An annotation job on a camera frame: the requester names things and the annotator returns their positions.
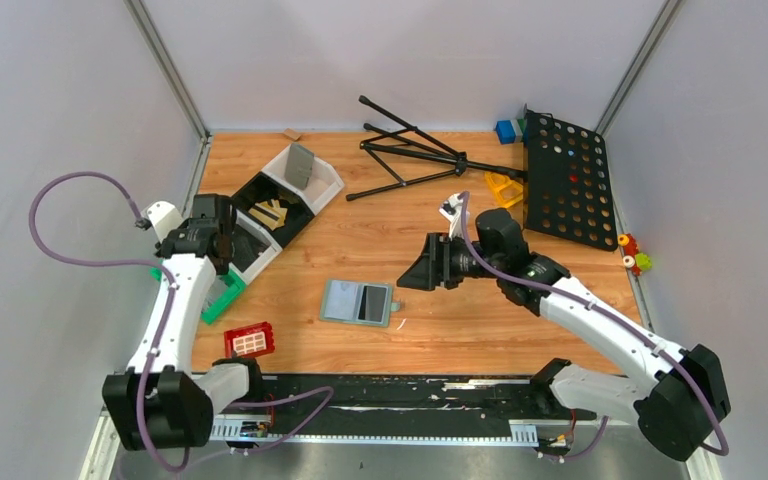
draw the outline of table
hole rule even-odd
[[[471,160],[522,168],[522,145],[500,145],[492,132],[433,135],[468,152]],[[347,202],[346,193],[392,183],[358,148],[369,136],[303,135],[300,143],[333,165],[346,188],[224,315],[213,325],[199,325],[194,370],[206,370],[224,356],[225,330],[267,321],[276,350],[259,357],[264,372],[535,373],[554,357],[618,372],[576,336],[509,303],[490,279],[466,279],[457,289],[434,292],[396,288],[394,299],[404,306],[391,316],[388,328],[319,320],[327,279],[395,285],[421,252],[426,233],[448,228],[437,209],[452,193],[471,192],[472,218],[496,207],[484,173],[477,170]],[[200,191],[232,195],[289,142],[280,133],[216,135]],[[448,168],[384,158],[406,179]],[[512,207],[511,214],[521,221],[521,206]],[[619,253],[528,231],[527,241],[532,250],[568,267],[601,299],[640,321]]]

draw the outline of gray panel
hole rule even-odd
[[[0,2],[0,479],[77,476],[104,376],[127,363],[157,290],[147,271],[44,257],[28,233],[33,196],[94,169],[141,205],[180,205],[197,153],[121,1]],[[39,224],[53,248],[87,258],[150,258],[155,241],[93,180],[52,192]]]
[[[656,330],[723,362],[723,475],[767,478],[768,2],[685,2],[608,145]]]
[[[526,101],[594,127],[663,0],[145,3],[212,131],[360,130],[361,93],[489,130]]]
[[[595,428],[576,428],[576,443],[583,448]],[[193,461],[219,450],[210,443],[193,453]],[[179,460],[180,453],[169,454]],[[126,479],[160,479],[145,453],[127,453],[122,461]],[[263,455],[224,455],[185,471],[188,480],[218,478],[282,478],[305,480],[413,480],[413,479],[611,479],[682,480],[684,464],[651,448],[636,428],[611,426],[597,449],[582,460],[558,465],[538,459],[534,450],[520,447],[443,447],[284,444]],[[111,479],[116,478],[115,469]]]

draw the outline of black board with holes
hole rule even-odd
[[[602,250],[617,249],[605,140],[551,115],[526,111],[525,226]]]

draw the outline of wall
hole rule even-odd
[[[211,129],[594,127],[663,0],[146,0]]]
[[[685,2],[607,138],[655,327],[723,361],[724,477],[768,478],[768,2]]]
[[[156,294],[148,272],[44,257],[33,196],[101,170],[138,203],[184,200],[197,139],[120,1],[0,2],[0,479],[76,478],[101,408]],[[150,258],[116,190],[77,180],[39,214],[44,239],[87,258]]]

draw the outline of black tripod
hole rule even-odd
[[[357,200],[358,198],[368,197],[376,193],[387,192],[390,190],[395,190],[397,188],[407,187],[409,185],[416,185],[419,183],[436,180],[438,178],[445,178],[451,175],[456,175],[460,177],[466,172],[466,169],[468,167],[472,167],[478,170],[484,170],[486,172],[500,173],[502,175],[507,175],[510,178],[522,179],[523,181],[528,180],[528,172],[525,172],[523,170],[517,170],[514,168],[508,168],[508,167],[500,167],[497,165],[488,165],[486,163],[471,162],[467,160],[466,152],[456,151],[452,147],[437,140],[431,135],[428,135],[427,133],[423,132],[418,127],[415,127],[409,124],[408,122],[402,120],[401,118],[388,112],[383,107],[374,103],[372,100],[366,98],[365,96],[361,95],[360,98],[358,98],[358,101],[366,105],[367,107],[375,110],[376,112],[384,115],[390,120],[393,120],[394,122],[398,123],[404,128],[395,132],[388,132],[374,125],[370,125],[368,123],[363,124],[364,130],[375,132],[378,134],[378,136],[372,137],[360,142],[360,148],[365,150],[370,157],[372,157],[376,162],[378,162],[379,165],[384,167],[384,170],[387,170],[387,172],[390,175],[392,175],[393,178],[396,179],[397,183],[394,183],[391,185],[385,185],[383,187],[373,188],[372,190],[367,190],[365,192],[350,193],[346,195],[347,201]],[[419,135],[421,138],[428,140],[429,142],[439,147],[439,149],[434,148],[430,145],[419,143],[417,141],[414,141],[402,136],[403,134],[409,133],[409,132],[413,132]],[[381,145],[380,143],[375,143],[385,138],[392,138],[394,140],[398,140],[399,142],[401,142],[401,144]],[[404,147],[416,147],[424,151],[409,150],[408,148],[404,148]],[[391,153],[393,155],[401,155],[403,157],[419,158],[421,160],[429,160],[437,163],[445,163],[447,165],[453,165],[454,168],[451,170],[447,170],[445,172],[435,173],[433,175],[426,175],[424,177],[414,178],[412,180],[404,180],[402,177],[399,176],[398,173],[396,173],[392,168],[390,168],[390,166],[387,165],[384,162],[384,160],[382,160],[381,157],[378,156],[376,152]]]

